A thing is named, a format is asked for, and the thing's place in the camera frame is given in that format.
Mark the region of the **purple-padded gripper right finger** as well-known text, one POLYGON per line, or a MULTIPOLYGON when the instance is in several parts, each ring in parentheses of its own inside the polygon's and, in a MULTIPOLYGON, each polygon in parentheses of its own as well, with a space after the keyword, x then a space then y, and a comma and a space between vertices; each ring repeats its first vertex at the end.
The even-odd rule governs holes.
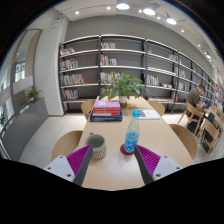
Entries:
POLYGON ((138 161, 145 185, 182 169, 182 167, 169 156, 159 156, 140 145, 135 146, 134 155, 138 161))

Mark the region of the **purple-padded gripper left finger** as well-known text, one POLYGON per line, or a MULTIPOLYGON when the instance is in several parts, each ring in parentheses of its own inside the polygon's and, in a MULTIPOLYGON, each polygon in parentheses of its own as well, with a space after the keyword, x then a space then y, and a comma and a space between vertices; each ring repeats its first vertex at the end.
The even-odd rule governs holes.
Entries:
POLYGON ((81 186, 92 154, 93 147, 88 145, 68 156, 59 155, 44 170, 81 186))

